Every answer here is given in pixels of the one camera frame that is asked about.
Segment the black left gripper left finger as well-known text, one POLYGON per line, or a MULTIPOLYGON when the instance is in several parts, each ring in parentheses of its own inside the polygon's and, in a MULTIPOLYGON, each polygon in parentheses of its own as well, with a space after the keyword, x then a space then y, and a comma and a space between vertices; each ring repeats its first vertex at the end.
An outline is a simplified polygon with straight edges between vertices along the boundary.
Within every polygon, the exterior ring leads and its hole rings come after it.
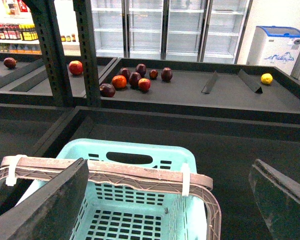
POLYGON ((88 183, 88 162, 79 158, 0 216, 0 240, 68 240, 88 183))

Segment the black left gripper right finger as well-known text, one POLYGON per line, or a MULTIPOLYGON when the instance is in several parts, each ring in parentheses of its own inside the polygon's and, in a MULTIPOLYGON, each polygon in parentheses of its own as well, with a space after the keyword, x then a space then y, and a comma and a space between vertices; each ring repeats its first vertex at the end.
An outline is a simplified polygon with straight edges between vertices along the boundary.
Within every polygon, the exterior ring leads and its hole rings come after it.
POLYGON ((300 240, 300 184, 260 159, 248 175, 261 216, 274 240, 300 240))

